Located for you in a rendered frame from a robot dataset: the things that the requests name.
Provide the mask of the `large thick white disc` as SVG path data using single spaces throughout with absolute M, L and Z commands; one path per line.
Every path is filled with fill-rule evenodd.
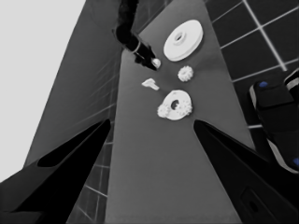
M 164 56 L 171 62 L 178 62 L 190 56 L 203 40 L 204 29 L 200 21 L 183 22 L 164 42 Z

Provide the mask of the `small white T-shaped piece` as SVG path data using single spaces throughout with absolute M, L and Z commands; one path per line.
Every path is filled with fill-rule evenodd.
M 153 78 L 148 78 L 144 82 L 141 83 L 142 86 L 147 88 L 152 88 L 153 90 L 159 90 L 159 87 L 156 85 L 155 80 Z

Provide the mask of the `white round carrier with pins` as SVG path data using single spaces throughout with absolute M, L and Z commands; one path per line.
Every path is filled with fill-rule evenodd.
M 189 116 L 192 112 L 189 115 L 183 115 L 179 113 L 178 106 L 183 100 L 192 101 L 190 95 L 186 91 L 174 90 L 169 92 L 162 101 L 162 104 L 168 105 L 170 107 L 170 112 L 168 116 L 163 119 L 176 121 Z

